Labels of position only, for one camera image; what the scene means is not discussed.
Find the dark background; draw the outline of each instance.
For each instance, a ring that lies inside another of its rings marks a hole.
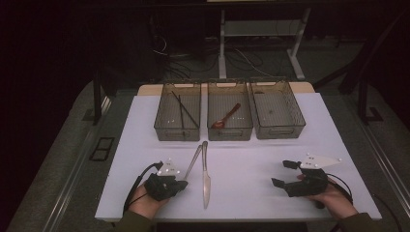
[[[400,3],[389,2],[389,7],[367,4],[313,8],[306,37],[366,39],[396,15]],[[0,231],[13,218],[76,96],[97,71],[102,74],[104,90],[115,95],[119,88],[161,78],[158,66],[162,61],[151,52],[155,40],[149,31],[154,29],[167,36],[174,46],[196,47],[193,52],[199,55],[203,38],[219,35],[218,11],[91,14],[79,6],[75,1],[0,2],[1,140],[2,148],[6,148],[0,155]],[[272,16],[271,12],[263,12],[248,10],[232,12],[229,16],[238,19]],[[148,25],[149,15],[157,19],[154,27]],[[373,81],[375,86],[384,89],[383,96],[410,128],[410,112],[403,108],[409,100],[410,87],[410,74],[405,69],[409,62],[404,57],[409,47],[405,25],[408,14],[404,19],[381,49],[372,72],[367,74],[380,76]]]

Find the tray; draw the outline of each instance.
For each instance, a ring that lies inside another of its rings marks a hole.
[[[199,141],[201,82],[167,80],[155,120],[159,141]]]
[[[253,77],[249,88],[256,137],[298,138],[306,122],[289,82]]]
[[[226,116],[237,104],[240,107],[225,122],[224,128],[212,125]],[[247,83],[242,78],[210,79],[208,81],[208,139],[211,141],[250,140],[253,129]]]

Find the table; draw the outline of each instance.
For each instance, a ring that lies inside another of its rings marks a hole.
[[[208,0],[208,2],[224,2],[225,0]],[[299,64],[296,54],[302,41],[305,28],[308,24],[308,16],[311,8],[306,8],[300,18],[292,20],[281,20],[289,25],[289,31],[284,36],[295,36],[295,42],[292,48],[286,49],[289,61],[292,64],[293,71],[299,80],[304,80],[305,75]],[[290,29],[296,20],[295,28]],[[225,21],[225,10],[221,10],[220,15],[220,56],[219,56],[219,71],[220,78],[226,78],[226,62],[225,62],[225,37],[238,36],[283,36],[278,31],[275,33],[274,26],[278,25],[279,20],[264,20],[264,21]]]
[[[221,11],[221,21],[220,21],[220,57],[219,57],[219,72],[220,78],[226,78],[226,68],[225,68],[225,59],[224,59],[224,37],[232,36],[229,32],[229,27],[233,28],[235,31],[238,28],[243,28],[243,22],[235,21],[225,21],[224,20],[224,11],[228,9],[283,9],[286,12],[287,9],[292,9],[294,7],[305,9],[301,17],[298,17],[293,23],[294,20],[289,22],[289,33],[290,35],[295,35],[295,42],[291,49],[287,49],[289,60],[292,64],[294,72],[299,80],[304,80],[305,76],[303,74],[302,68],[299,64],[299,61],[296,57],[302,37],[304,35],[305,28],[307,26],[308,18],[310,15],[310,10],[318,6],[350,6],[352,4],[376,4],[378,0],[286,0],[286,1],[270,1],[270,0],[207,0],[205,2],[196,2],[196,1],[183,1],[177,3],[177,1],[160,1],[156,3],[140,3],[140,2],[102,2],[95,0],[85,0],[79,4],[79,8],[90,15],[129,15],[136,14],[140,15],[141,13],[152,14],[167,12],[172,10],[183,10],[188,9],[193,10],[219,10]],[[259,21],[259,27],[269,27],[272,25],[272,21],[263,21],[262,24]],[[268,36],[278,36],[278,33],[267,33]],[[100,93],[100,78],[98,73],[94,75],[95,83],[95,119],[94,124],[97,124],[102,114],[102,100]]]
[[[300,170],[287,169],[283,160],[303,160],[307,153],[342,159],[324,168],[352,189],[355,206],[372,218],[381,218],[355,164],[351,160],[320,94],[306,82],[291,83],[307,125],[297,139],[217,142],[208,146],[211,200],[203,209],[202,163],[198,159],[188,177],[188,186],[173,197],[156,216],[158,222],[199,221],[309,221],[330,219],[326,210],[316,209],[304,197],[288,197],[272,185],[271,178],[297,181]],[[154,121],[161,86],[142,86],[134,97],[119,145],[111,165],[95,217],[118,221],[127,194],[136,177],[153,162],[172,159],[181,170],[181,180],[196,147],[207,139],[206,91],[202,96],[201,141],[159,142]]]

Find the floor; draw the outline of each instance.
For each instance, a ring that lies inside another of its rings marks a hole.
[[[336,47],[336,44],[333,38],[302,42],[298,59],[306,81],[315,83],[348,64],[362,47],[361,43],[343,43],[340,47]],[[227,75],[250,77],[267,73],[298,81],[285,52],[291,45],[291,40],[278,38],[228,41]],[[183,52],[177,53],[172,62],[166,65],[163,79],[218,78],[217,48],[210,43],[205,51],[207,55],[202,59]],[[402,206],[406,200],[408,204],[409,200],[406,187],[410,186],[410,131],[372,88],[368,93],[368,106],[375,107],[383,121],[370,122],[365,126],[356,113],[357,91],[345,96],[337,90],[342,78],[315,91],[322,95],[366,186],[375,194],[374,201],[383,217],[377,223],[384,231],[396,231],[397,218],[402,231],[410,231],[408,205],[407,209]],[[95,219],[94,213],[136,90],[119,90],[116,97],[106,99],[103,116],[93,126],[90,117],[87,117],[93,109],[92,87],[92,83],[84,86],[77,97],[70,116],[56,137],[8,231],[112,231],[112,224]],[[88,158],[101,137],[113,137],[113,147],[106,161],[91,161]],[[386,163],[390,163],[394,169],[386,171],[381,168]],[[390,178],[389,172],[393,176],[396,174],[399,180]],[[308,222],[307,228],[310,232],[325,232],[334,225],[334,221],[316,221]],[[265,228],[256,231],[271,230]]]

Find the utensil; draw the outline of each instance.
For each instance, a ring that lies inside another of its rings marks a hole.
[[[181,95],[178,95],[178,102],[181,102]],[[182,107],[181,107],[181,105],[180,105],[180,115],[181,115],[181,127],[182,127],[182,136],[184,137],[184,141],[186,140],[186,137],[185,137],[185,130],[184,130],[184,128],[185,128],[185,126],[184,126],[184,114],[182,113]]]
[[[174,91],[171,91],[172,95],[175,97],[175,99],[178,101],[178,103],[180,104],[180,106],[185,110],[185,112],[187,113],[188,117],[190,117],[190,120],[195,124],[195,126],[197,128],[199,128],[199,125],[195,122],[195,120],[192,118],[192,116],[190,115],[190,113],[188,112],[188,110],[184,107],[184,105],[181,102],[181,99],[178,98],[178,96],[174,93]]]
[[[188,175],[190,175],[190,170],[192,169],[193,164],[195,163],[196,159],[198,158],[199,153],[201,152],[201,150],[202,150],[202,145],[198,145],[198,148],[196,149],[195,155],[193,155],[192,161],[190,162],[190,167],[188,168],[187,174],[185,174],[184,181],[186,181],[187,178],[188,178]]]
[[[208,207],[209,198],[211,196],[211,177],[208,175],[206,152],[208,148],[208,142],[202,143],[202,164],[203,164],[203,180],[204,180],[204,209]]]
[[[234,114],[236,112],[236,110],[239,109],[239,107],[241,107],[241,105],[239,103],[236,103],[235,106],[233,106],[233,108],[231,109],[231,111],[229,111],[229,113],[227,113],[225,115],[225,117],[223,117],[221,120],[217,120],[212,126],[212,129],[223,129],[225,128],[225,123],[226,120],[228,120],[230,118],[230,116],[232,116],[232,114]]]

